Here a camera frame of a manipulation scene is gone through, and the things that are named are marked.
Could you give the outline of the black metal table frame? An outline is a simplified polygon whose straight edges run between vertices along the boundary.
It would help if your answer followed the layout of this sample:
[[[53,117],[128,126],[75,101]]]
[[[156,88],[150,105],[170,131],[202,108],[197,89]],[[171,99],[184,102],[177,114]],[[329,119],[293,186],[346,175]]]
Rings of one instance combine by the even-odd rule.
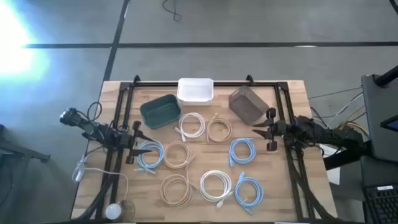
[[[294,121],[294,108],[290,99],[289,85],[300,84],[302,81],[250,81],[248,76],[243,81],[215,81],[213,86],[217,94],[231,94],[242,86],[248,86],[262,96],[265,100],[276,103],[277,115],[281,120]],[[129,120],[141,117],[135,108],[142,101],[142,92],[149,91],[148,96],[155,94],[164,95],[166,91],[177,93],[177,81],[140,81],[136,77],[133,81],[105,81],[101,88],[99,101],[103,105],[101,119],[110,118],[117,124],[121,124],[129,115]],[[299,222],[326,223],[334,219],[334,215],[328,213],[327,209],[318,201],[310,191],[308,177],[305,169],[303,154],[296,153],[294,160],[292,153],[295,149],[288,139],[281,143],[281,158],[274,162],[278,168],[274,169],[278,174],[277,180],[286,184],[290,189],[287,194],[290,204],[294,210],[293,215]]]

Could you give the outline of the black keyboard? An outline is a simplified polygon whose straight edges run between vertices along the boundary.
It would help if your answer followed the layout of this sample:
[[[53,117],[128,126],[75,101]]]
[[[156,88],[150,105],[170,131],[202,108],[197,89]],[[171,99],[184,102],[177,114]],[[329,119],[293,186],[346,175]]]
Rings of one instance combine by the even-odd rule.
[[[398,184],[367,186],[363,194],[374,224],[398,224]]]

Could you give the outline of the dark green plastic bin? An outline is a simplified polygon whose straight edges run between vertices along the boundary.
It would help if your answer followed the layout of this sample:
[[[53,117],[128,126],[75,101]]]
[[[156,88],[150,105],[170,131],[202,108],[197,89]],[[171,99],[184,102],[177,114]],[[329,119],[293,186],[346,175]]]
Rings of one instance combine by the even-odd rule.
[[[182,113],[177,97],[171,94],[142,104],[139,111],[144,124],[151,129],[178,121]]]

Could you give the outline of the white paper sheet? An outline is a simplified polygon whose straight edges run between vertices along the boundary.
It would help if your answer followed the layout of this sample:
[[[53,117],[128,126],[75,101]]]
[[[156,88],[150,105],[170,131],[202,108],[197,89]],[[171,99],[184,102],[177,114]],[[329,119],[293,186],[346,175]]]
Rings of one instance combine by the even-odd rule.
[[[319,146],[323,149],[323,158],[329,157],[337,151],[337,149],[335,149],[334,147],[330,147],[325,144],[320,144]],[[335,185],[340,184],[340,168],[339,167],[328,170],[326,172],[326,174],[327,174],[329,183],[332,183]]]

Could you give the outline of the white round lamp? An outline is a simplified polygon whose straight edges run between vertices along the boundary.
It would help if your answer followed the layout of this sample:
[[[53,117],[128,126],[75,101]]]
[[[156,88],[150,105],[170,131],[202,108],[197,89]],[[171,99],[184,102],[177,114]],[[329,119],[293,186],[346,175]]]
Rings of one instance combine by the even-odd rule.
[[[118,203],[109,204],[105,210],[105,216],[110,220],[117,220],[121,217],[122,213],[122,207]]]

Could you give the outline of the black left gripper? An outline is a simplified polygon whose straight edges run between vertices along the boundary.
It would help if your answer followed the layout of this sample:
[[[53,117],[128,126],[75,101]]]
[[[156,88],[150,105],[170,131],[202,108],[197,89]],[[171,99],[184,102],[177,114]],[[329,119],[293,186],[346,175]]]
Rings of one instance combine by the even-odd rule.
[[[141,138],[146,141],[153,141],[153,139],[148,138],[147,136],[144,135],[144,133],[139,130],[141,126],[140,121],[135,121],[133,122],[132,125],[132,130],[133,134],[130,135],[126,131],[122,133],[121,135],[121,140],[119,142],[119,145],[123,149],[129,149],[129,153],[126,158],[126,164],[133,164],[134,163],[134,158],[147,152],[151,152],[151,150],[148,149],[135,149],[134,146],[136,145],[136,138]]]

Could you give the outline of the brown round lamp base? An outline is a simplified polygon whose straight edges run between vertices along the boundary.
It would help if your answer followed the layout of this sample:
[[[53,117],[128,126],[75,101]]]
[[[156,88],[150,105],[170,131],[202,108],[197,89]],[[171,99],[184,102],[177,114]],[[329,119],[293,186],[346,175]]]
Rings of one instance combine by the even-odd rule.
[[[122,208],[121,220],[124,222],[132,221],[135,215],[135,204],[131,200],[122,200],[120,202]]]

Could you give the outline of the white plastic bin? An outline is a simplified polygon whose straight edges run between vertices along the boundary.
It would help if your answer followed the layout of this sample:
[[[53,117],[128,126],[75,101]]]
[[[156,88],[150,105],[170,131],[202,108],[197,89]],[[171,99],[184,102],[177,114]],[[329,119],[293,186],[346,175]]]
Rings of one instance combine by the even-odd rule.
[[[214,97],[214,81],[210,78],[180,78],[177,98],[186,106],[206,106]]]

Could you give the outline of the black cart pole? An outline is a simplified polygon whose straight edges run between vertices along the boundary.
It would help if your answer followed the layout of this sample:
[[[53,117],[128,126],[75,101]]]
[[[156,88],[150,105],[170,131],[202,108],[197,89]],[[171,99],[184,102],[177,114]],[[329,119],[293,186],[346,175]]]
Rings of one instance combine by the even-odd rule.
[[[394,68],[390,69],[383,75],[375,75],[374,83],[379,87],[384,87],[396,78],[398,78],[398,65],[396,65]]]

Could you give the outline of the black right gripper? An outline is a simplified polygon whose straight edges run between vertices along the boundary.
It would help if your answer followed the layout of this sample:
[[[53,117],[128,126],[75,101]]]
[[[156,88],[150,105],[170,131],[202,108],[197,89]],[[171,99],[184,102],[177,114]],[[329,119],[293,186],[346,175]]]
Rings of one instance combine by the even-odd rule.
[[[276,151],[277,150],[277,142],[274,140],[275,136],[283,137],[287,132],[287,124],[285,121],[277,121],[274,122],[274,118],[276,117],[276,109],[269,108],[266,112],[266,120],[254,124],[253,127],[263,128],[268,127],[267,131],[263,131],[260,129],[253,129],[252,131],[262,136],[264,139],[268,139],[267,143],[267,151]]]

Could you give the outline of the dark grey computer cart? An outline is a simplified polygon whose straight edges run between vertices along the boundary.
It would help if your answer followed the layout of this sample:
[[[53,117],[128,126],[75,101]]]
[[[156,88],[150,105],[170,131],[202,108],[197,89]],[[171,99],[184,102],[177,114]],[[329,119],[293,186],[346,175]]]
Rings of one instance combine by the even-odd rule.
[[[398,80],[379,87],[373,76],[363,76],[361,83],[373,155],[398,162],[398,132],[380,127],[382,121],[398,114]]]

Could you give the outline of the black stand leg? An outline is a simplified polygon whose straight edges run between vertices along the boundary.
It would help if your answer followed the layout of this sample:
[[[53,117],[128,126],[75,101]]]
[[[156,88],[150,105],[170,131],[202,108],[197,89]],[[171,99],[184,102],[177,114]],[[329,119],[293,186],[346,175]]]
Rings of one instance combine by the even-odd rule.
[[[42,154],[40,152],[28,149],[26,147],[8,141],[3,136],[5,129],[6,128],[2,124],[0,124],[0,150],[36,158],[39,159],[41,162],[47,162],[50,159],[49,154]]]

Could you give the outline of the small dark screen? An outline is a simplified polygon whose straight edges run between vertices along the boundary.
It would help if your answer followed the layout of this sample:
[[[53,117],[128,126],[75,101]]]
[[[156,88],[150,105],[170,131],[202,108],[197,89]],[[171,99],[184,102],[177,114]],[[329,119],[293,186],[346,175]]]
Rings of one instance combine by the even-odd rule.
[[[382,121],[380,127],[398,132],[398,114]]]

